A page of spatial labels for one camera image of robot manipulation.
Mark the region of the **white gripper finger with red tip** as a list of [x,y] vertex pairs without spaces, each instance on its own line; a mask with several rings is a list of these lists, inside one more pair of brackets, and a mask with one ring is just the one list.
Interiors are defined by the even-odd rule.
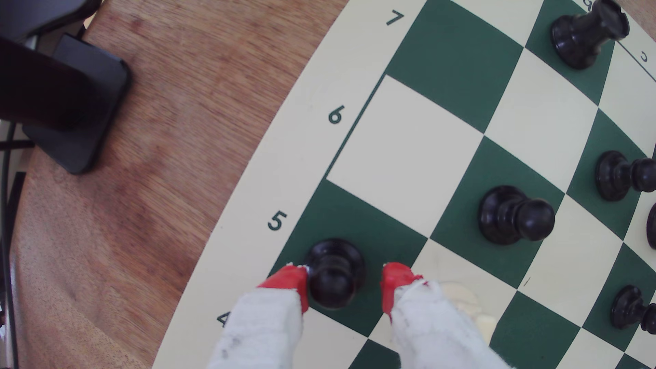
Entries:
[[292,368],[308,310],[308,267],[288,263],[234,305],[208,368]]
[[382,310],[402,368],[511,368],[489,347],[496,319],[462,287],[414,274],[398,262],[382,268]]

